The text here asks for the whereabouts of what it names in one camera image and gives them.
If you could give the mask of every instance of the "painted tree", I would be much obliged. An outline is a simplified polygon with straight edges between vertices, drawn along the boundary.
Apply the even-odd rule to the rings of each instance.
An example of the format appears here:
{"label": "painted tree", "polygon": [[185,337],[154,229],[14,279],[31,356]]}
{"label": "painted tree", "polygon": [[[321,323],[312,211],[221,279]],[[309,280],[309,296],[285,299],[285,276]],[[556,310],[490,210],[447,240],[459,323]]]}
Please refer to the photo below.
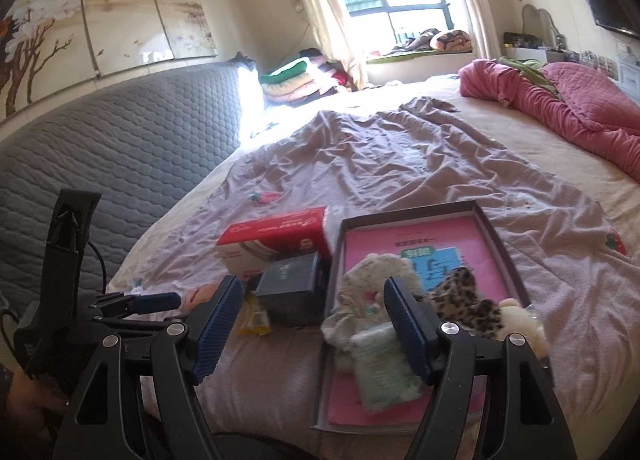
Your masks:
{"label": "painted tree", "polygon": [[15,0],[0,22],[0,91],[9,86],[7,117],[16,111],[20,86],[26,79],[27,102],[33,102],[33,81],[55,55],[73,42],[73,36],[56,39],[49,53],[42,53],[47,34],[57,21],[81,11],[81,0]]}

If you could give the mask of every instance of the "silver bolt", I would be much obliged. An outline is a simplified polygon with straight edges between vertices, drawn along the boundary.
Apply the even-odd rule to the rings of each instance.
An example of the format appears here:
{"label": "silver bolt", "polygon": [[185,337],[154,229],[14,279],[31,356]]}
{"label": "silver bolt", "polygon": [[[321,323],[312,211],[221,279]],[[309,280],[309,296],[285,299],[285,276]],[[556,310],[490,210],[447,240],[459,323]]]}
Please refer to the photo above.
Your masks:
{"label": "silver bolt", "polygon": [[524,343],[527,342],[527,340],[520,334],[511,334],[509,336],[509,341],[511,341],[516,346],[522,346]]}
{"label": "silver bolt", "polygon": [[173,323],[166,328],[169,335],[180,335],[184,332],[184,325],[181,323]]}
{"label": "silver bolt", "polygon": [[102,346],[104,346],[105,348],[111,348],[112,346],[115,346],[117,343],[118,343],[117,335],[107,335],[107,337],[105,337],[102,340]]}
{"label": "silver bolt", "polygon": [[455,323],[442,323],[440,329],[448,335],[455,335],[460,332],[460,328]]}

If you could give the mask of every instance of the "curtain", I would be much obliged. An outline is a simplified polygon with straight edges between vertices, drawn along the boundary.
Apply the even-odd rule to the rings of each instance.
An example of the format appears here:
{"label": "curtain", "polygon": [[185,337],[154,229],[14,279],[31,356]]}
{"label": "curtain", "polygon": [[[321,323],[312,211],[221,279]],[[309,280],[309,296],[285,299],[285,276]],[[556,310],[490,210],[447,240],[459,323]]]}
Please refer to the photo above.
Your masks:
{"label": "curtain", "polygon": [[500,42],[495,30],[489,0],[465,0],[469,13],[469,34],[476,55],[483,59],[500,57]]}
{"label": "curtain", "polygon": [[302,0],[320,49],[331,60],[342,63],[353,83],[364,88],[367,65],[350,31],[350,16],[344,0]]}

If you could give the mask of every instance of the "beige bed sheet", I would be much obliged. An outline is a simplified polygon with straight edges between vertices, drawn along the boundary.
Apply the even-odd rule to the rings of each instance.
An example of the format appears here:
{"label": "beige bed sheet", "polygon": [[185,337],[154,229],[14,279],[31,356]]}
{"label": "beige bed sheet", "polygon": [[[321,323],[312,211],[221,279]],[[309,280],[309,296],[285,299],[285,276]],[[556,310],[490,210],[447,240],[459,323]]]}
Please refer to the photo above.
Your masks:
{"label": "beige bed sheet", "polygon": [[[131,285],[136,277],[137,264],[146,261],[145,256],[151,254],[156,245],[222,183],[232,164],[244,154],[290,135],[319,109],[368,116],[376,111],[396,109],[411,98],[424,95],[454,104],[460,110],[460,117],[473,127],[497,139],[542,169],[572,182],[596,199],[618,228],[628,250],[636,257],[640,256],[640,187],[633,179],[613,164],[568,144],[530,117],[508,110],[498,103],[462,98],[458,88],[459,81],[440,76],[423,83],[376,88],[357,94],[339,94],[290,112],[288,122],[283,122],[251,143],[242,145],[240,150],[181,200],[167,216],[149,229],[111,281],[110,290],[123,290]],[[632,378],[616,392],[603,410],[574,424],[572,435],[580,460],[599,458],[620,429],[639,393],[640,377]],[[369,442],[368,446],[371,446],[372,440],[378,441],[372,437],[363,440]],[[334,456],[332,453],[337,452],[323,453],[330,458]]]}

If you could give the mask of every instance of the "pink workbook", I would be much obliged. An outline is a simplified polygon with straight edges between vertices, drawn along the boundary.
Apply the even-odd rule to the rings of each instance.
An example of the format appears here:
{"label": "pink workbook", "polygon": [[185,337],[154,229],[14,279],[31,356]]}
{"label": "pink workbook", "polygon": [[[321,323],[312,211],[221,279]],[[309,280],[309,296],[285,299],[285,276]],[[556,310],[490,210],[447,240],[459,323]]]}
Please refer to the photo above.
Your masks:
{"label": "pink workbook", "polygon": [[[481,296],[496,301],[510,296],[473,215],[349,231],[344,240],[345,272],[372,252],[411,259],[425,291],[437,286],[452,268],[465,265],[473,270]],[[370,413],[360,402],[354,376],[335,373],[327,421],[334,426],[414,424],[421,420],[429,397],[427,393],[419,400],[398,404],[381,413]],[[483,402],[484,382],[476,382],[470,413],[481,411]]]}

